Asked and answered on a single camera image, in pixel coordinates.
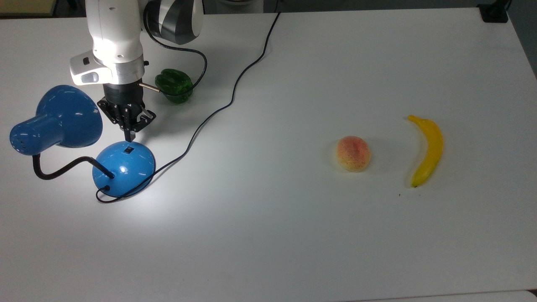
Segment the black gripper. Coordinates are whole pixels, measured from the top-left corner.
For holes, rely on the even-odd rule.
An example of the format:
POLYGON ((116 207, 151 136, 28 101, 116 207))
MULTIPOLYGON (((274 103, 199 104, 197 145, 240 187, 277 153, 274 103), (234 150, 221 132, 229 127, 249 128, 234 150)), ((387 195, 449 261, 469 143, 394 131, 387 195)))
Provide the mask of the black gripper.
POLYGON ((133 141, 136 134, 146 128, 156 118, 156 114, 145 108, 143 101, 142 81, 128 84, 104 84, 104 96, 96 104, 109 118, 110 122, 118 125, 123 131, 125 141, 133 141), (129 106, 140 109, 140 114, 132 119, 129 106))

